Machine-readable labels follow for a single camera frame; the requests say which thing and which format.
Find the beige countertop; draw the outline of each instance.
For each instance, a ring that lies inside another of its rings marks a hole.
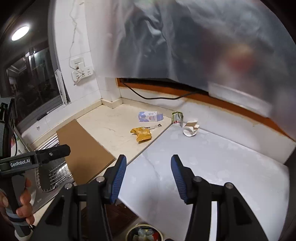
[[[139,122],[138,114],[140,111],[153,110],[152,105],[149,110],[144,110],[127,104],[121,104],[114,109],[101,105],[81,116],[77,121],[114,157],[117,158],[120,154],[124,154],[129,163],[144,151],[171,124],[171,119],[166,116],[163,117],[162,121],[158,122]],[[162,126],[150,131],[152,134],[151,140],[138,143],[136,141],[136,135],[130,133],[133,128],[141,126],[149,127],[156,124],[161,124]],[[48,202],[40,210],[34,213],[34,225],[37,225],[51,202],[52,201]]]

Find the wall socket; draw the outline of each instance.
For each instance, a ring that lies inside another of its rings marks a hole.
[[[76,69],[72,72],[74,85],[76,85],[81,79],[91,76],[94,73],[92,66],[84,65],[83,58],[77,58],[77,59],[71,60],[70,63],[71,63],[71,67]]]

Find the yellow snack bag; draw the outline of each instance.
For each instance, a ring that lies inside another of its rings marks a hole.
[[[146,127],[138,127],[131,130],[131,133],[137,134],[137,141],[144,141],[151,139],[150,130]]]

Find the white wire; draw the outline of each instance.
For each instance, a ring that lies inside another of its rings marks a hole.
[[[74,31],[73,31],[72,44],[71,44],[71,47],[70,47],[70,50],[69,50],[69,67],[70,67],[71,69],[73,69],[73,70],[76,70],[78,73],[81,74],[81,76],[80,76],[80,77],[74,82],[74,85],[76,85],[77,82],[78,82],[78,81],[80,80],[80,78],[82,77],[82,72],[79,71],[78,69],[73,68],[73,67],[71,66],[71,62],[70,62],[70,58],[71,58],[71,49],[72,49],[73,44],[74,44],[74,42],[75,42],[74,39],[75,39],[75,33],[76,33],[76,29],[77,29],[77,22],[76,22],[76,20],[75,20],[75,19],[73,18],[73,16],[72,16],[72,12],[73,12],[73,9],[74,9],[75,2],[76,2],[76,0],[73,0],[73,2],[72,2],[72,8],[71,8],[71,11],[70,11],[70,13],[69,13],[70,18],[71,18],[72,21],[74,22]]]

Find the blue gripper pad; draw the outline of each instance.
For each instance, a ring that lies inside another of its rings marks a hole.
[[[183,168],[183,164],[181,163],[178,155],[172,156],[170,160],[170,167],[172,169],[172,173],[179,191],[180,198],[184,200],[184,202],[186,203],[188,201],[187,187],[181,174],[181,168]]]
[[[123,181],[124,174],[126,172],[126,157],[125,155],[120,155],[118,157],[117,163],[114,166],[117,168],[114,180],[112,182],[112,191],[110,196],[110,202],[113,204],[115,203],[116,199],[118,198],[118,194],[120,191],[120,187]]]

